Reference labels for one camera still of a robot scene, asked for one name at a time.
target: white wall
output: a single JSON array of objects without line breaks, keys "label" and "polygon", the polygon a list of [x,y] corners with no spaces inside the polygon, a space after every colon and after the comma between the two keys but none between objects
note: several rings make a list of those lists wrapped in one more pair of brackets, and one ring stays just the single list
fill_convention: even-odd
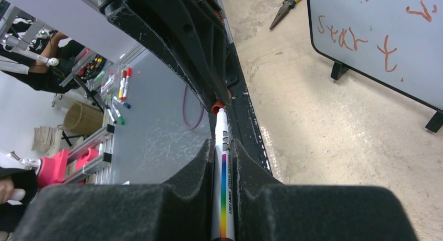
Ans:
[{"label": "white wall", "polygon": [[34,128],[63,124],[65,112],[51,107],[53,96],[0,72],[0,148],[39,158],[43,153],[31,151]]},{"label": "white wall", "polygon": [[81,0],[6,0],[115,62],[138,43]]}]

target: beige floor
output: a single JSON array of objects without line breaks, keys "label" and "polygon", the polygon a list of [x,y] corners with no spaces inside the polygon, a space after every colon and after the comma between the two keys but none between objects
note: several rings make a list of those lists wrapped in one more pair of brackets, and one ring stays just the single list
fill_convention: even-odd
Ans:
[{"label": "beige floor", "polygon": [[332,62],[309,37],[307,1],[268,28],[282,0],[223,0],[274,176],[391,189],[421,240],[443,238],[443,129],[431,109]]}]

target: person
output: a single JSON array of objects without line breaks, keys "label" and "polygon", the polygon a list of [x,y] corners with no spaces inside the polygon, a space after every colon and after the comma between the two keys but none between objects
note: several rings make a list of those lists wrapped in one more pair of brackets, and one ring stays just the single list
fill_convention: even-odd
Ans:
[{"label": "person", "polygon": [[[36,50],[36,53],[39,53],[41,56],[47,58],[58,58],[68,61],[69,59],[80,54],[80,52],[84,49],[84,46],[74,40],[71,40],[67,45],[59,47],[60,41],[67,38],[68,36],[64,35],[63,33],[56,32],[45,43],[46,46],[44,49],[41,52]],[[15,52],[8,52],[3,48],[0,48],[0,55],[29,67],[27,75],[9,71],[3,72],[27,84],[34,90],[64,94],[72,88],[78,88],[78,85],[74,81],[70,82],[66,87],[59,86],[59,84],[69,73],[65,73],[64,71],[60,70],[58,66],[47,66],[45,62],[36,61]]]},{"label": "person", "polygon": [[[8,203],[15,189],[26,192],[20,205]],[[34,170],[0,167],[0,232],[14,232],[37,189],[37,175]]]}]

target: trash bin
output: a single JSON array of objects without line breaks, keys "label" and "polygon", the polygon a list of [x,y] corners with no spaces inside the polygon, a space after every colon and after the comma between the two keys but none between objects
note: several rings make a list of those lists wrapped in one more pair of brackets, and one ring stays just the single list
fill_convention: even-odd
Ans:
[{"label": "trash bin", "polygon": [[83,135],[92,135],[103,123],[101,111],[91,105],[76,102],[66,113],[63,120],[64,130]]}]

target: gray table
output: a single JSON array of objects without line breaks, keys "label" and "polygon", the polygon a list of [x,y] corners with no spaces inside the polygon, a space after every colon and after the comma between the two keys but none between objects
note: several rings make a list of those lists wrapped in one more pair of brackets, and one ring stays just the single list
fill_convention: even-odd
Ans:
[{"label": "gray table", "polygon": [[[119,107],[125,125],[116,125],[111,183],[161,183],[184,167],[211,137],[205,111],[198,128],[188,130],[182,120],[185,83],[161,60],[145,51],[130,65],[127,102]],[[200,102],[188,90],[186,118],[194,124]]]}]

